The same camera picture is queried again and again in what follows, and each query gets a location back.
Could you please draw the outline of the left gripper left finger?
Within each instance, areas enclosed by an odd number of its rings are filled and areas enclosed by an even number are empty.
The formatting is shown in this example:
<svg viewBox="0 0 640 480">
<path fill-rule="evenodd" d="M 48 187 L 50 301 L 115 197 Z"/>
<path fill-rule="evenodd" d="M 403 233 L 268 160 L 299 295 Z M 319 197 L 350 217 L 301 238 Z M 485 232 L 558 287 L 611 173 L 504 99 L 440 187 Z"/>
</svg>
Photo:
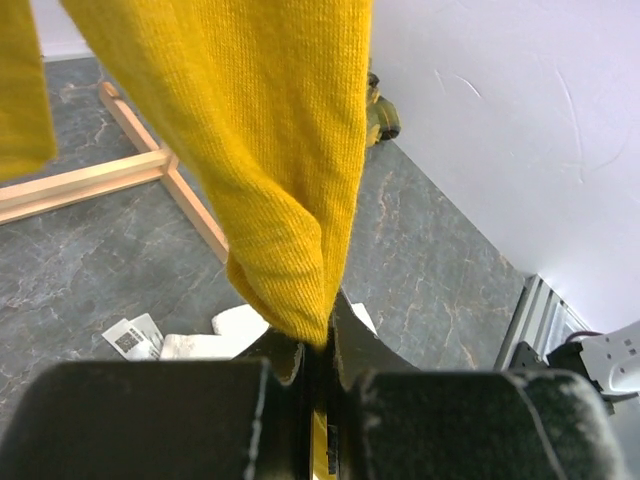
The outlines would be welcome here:
<svg viewBox="0 0 640 480">
<path fill-rule="evenodd" d="M 43 372 L 1 443 L 5 479 L 307 479 L 305 350 L 228 361 L 87 361 Z"/>
</svg>

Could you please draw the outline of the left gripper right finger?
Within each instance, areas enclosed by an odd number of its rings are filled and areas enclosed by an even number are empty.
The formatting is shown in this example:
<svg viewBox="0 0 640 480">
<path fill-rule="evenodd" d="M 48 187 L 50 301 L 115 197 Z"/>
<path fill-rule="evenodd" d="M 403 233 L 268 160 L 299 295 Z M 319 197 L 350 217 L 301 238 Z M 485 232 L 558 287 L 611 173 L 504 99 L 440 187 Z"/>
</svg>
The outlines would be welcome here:
<svg viewBox="0 0 640 480">
<path fill-rule="evenodd" d="M 338 295 L 327 457 L 338 479 L 626 479 L 609 412 L 568 363 L 422 371 Z"/>
</svg>

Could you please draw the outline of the mustard yellow sock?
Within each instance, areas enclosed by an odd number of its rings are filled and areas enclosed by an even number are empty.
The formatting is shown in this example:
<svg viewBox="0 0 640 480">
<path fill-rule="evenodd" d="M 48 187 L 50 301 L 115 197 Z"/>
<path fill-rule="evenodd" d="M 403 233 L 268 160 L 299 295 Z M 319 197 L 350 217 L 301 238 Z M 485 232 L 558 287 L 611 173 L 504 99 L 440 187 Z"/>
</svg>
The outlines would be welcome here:
<svg viewBox="0 0 640 480">
<path fill-rule="evenodd" d="M 66 1 L 92 52 L 193 172 L 227 272 L 323 347 L 365 159 L 368 1 Z"/>
</svg>

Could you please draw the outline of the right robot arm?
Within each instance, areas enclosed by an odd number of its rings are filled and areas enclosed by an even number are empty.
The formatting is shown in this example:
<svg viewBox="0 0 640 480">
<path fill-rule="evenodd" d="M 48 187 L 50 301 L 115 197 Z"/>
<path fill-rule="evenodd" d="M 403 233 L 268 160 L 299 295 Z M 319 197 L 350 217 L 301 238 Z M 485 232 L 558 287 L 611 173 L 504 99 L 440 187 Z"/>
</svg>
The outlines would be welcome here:
<svg viewBox="0 0 640 480">
<path fill-rule="evenodd" d="M 508 364 L 514 368 L 574 372 L 592 384 L 613 414 L 615 404 L 639 396 L 639 322 L 608 334 L 573 333 L 542 356 L 521 341 Z"/>
</svg>

